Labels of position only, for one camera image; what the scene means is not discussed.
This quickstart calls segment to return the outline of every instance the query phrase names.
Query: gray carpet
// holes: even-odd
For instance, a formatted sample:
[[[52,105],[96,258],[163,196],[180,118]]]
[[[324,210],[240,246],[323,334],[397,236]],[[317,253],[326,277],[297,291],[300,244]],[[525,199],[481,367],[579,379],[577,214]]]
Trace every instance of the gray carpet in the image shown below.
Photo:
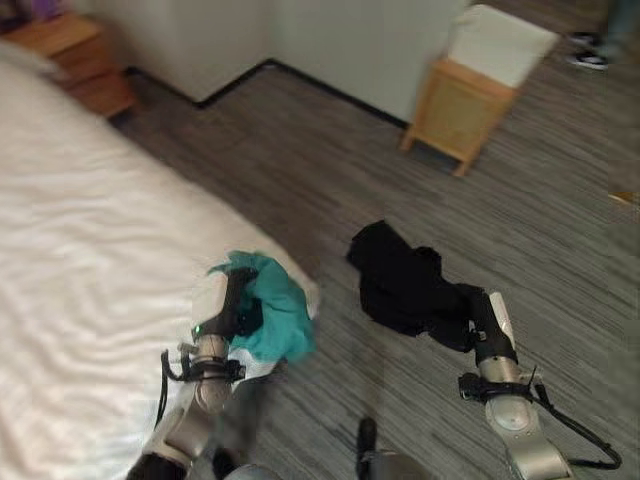
[[[556,31],[589,27],[602,8],[519,3]],[[535,72],[464,179],[427,147],[401,155],[399,129],[276,69],[205,110],[134,79],[144,109],[121,131],[262,227],[323,289],[318,352],[269,385],[255,461],[284,479],[354,478],[355,432],[369,413],[383,447],[437,478],[506,478],[483,408],[458,396],[472,356],[396,335],[360,310],[344,255],[362,226],[386,218],[440,251],[450,280],[504,294],[521,362],[538,365],[556,405],[623,456],[617,472],[578,477],[640,477],[638,215],[607,197],[640,189],[640,67],[582,71],[563,62],[568,51],[559,45]],[[598,456],[542,417],[567,455]]]

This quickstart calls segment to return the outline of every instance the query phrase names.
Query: wooden stool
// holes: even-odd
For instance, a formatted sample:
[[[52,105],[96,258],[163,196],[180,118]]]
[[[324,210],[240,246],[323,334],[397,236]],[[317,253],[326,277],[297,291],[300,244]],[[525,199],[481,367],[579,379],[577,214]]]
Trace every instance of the wooden stool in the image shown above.
[[[400,150],[421,140],[461,163],[453,173],[464,175],[491,131],[518,93],[486,75],[448,58],[439,60],[420,94],[413,124]]]
[[[421,140],[459,160],[454,175],[462,176],[558,35],[486,5],[472,6],[457,24],[400,149]]]

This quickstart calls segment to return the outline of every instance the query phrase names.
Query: person's foot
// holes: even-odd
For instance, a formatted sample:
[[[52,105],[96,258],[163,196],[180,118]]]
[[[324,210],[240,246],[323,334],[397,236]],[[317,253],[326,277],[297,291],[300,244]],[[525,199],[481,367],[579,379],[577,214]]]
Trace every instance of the person's foot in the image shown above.
[[[573,32],[568,38],[579,47],[593,48],[600,45],[600,35],[593,32]]]
[[[609,62],[605,57],[587,50],[569,55],[567,61],[573,65],[591,68],[592,70],[606,70],[609,68]]]

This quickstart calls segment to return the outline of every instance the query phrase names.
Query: bed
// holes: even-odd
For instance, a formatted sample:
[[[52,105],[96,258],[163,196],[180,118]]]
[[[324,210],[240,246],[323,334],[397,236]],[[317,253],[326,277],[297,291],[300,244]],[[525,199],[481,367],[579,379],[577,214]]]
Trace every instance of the bed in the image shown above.
[[[124,478],[208,267],[259,250],[311,310],[317,289],[224,202],[4,63],[0,132],[1,476]]]

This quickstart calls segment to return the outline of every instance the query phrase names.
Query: silver robot arm segment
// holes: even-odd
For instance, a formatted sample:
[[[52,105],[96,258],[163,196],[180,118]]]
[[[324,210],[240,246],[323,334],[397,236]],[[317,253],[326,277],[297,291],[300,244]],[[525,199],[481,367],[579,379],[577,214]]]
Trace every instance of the silver robot arm segment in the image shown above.
[[[575,478],[567,460],[543,434],[533,404],[522,395],[522,392],[529,391],[532,376],[524,375],[518,365],[511,322],[502,295],[482,295],[477,302],[474,312],[477,313],[476,318],[480,319],[476,321],[476,364],[480,370],[480,380],[473,374],[461,377],[463,398],[473,397],[484,388],[486,396],[481,400],[486,401],[487,421],[503,440],[516,478]],[[469,388],[473,382],[476,382],[475,388]]]
[[[189,372],[195,372],[194,379],[174,378],[185,381],[178,402],[156,426],[127,480],[185,478],[231,395],[231,384],[243,377],[237,365],[229,368],[227,354],[229,341],[238,332],[237,309],[244,286],[255,278],[255,272],[238,269],[220,275],[223,294],[219,295],[219,313],[193,330],[195,345],[179,347],[183,353],[183,375],[187,375],[184,371],[187,367]]]

